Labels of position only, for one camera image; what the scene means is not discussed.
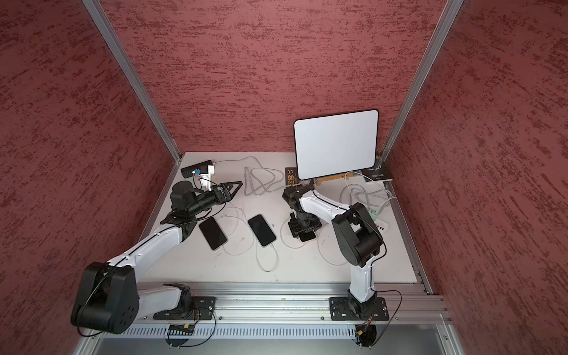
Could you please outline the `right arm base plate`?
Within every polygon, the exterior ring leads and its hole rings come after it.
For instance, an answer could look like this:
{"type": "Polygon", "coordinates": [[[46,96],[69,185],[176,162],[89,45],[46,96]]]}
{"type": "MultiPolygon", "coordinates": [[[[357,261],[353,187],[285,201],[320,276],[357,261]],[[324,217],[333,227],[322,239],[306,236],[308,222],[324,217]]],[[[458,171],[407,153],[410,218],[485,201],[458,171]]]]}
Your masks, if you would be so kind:
{"type": "Polygon", "coordinates": [[[360,303],[350,297],[330,297],[329,310],[333,321],[387,321],[390,319],[383,297],[372,297],[360,303]]]}

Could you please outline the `phone green case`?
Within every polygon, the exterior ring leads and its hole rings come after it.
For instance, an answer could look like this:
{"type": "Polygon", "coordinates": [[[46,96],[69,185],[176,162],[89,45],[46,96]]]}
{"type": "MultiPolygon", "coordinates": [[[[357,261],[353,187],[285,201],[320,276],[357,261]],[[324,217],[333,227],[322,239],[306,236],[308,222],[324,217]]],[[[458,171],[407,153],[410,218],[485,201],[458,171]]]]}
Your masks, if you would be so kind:
{"type": "Polygon", "coordinates": [[[262,247],[267,247],[276,241],[275,233],[261,214],[249,219],[248,225],[262,247]]]}

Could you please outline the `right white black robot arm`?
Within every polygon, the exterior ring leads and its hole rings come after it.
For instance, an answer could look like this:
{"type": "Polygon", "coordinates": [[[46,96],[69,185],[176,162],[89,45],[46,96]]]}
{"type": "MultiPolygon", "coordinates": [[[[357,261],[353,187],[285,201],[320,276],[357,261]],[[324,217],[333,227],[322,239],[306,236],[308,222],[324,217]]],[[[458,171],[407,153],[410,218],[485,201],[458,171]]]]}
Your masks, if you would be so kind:
{"type": "Polygon", "coordinates": [[[361,203],[347,205],[324,198],[312,183],[286,187],[283,199],[293,210],[288,222],[293,238],[311,241],[322,223],[333,227],[338,247],[351,264],[347,306],[358,319],[370,317],[376,302],[372,264],[384,239],[367,209],[361,203]]]}

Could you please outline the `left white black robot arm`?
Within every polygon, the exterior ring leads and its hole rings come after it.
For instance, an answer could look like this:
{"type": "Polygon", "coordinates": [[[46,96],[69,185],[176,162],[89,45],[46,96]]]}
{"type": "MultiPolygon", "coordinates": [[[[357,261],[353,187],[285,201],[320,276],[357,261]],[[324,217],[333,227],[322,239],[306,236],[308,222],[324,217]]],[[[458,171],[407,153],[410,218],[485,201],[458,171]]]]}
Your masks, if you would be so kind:
{"type": "Polygon", "coordinates": [[[149,316],[157,320],[197,316],[198,307],[188,286],[164,283],[140,289],[138,283],[151,266],[192,234],[214,206],[225,207],[232,201],[242,185],[240,181],[214,183],[204,191],[187,180],[176,183],[170,194],[171,210],[161,221],[162,229],[119,256],[84,269],[71,324],[78,330],[121,334],[136,320],[149,316]]]}

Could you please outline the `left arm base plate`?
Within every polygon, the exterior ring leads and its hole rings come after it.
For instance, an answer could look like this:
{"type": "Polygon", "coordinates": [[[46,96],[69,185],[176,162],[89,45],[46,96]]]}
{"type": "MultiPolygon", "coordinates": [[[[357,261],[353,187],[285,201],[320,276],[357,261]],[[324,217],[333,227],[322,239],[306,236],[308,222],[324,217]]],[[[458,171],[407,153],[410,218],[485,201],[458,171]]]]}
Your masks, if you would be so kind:
{"type": "Polygon", "coordinates": [[[175,309],[162,311],[153,315],[154,320],[212,320],[216,297],[192,297],[187,303],[180,301],[175,309]]]}

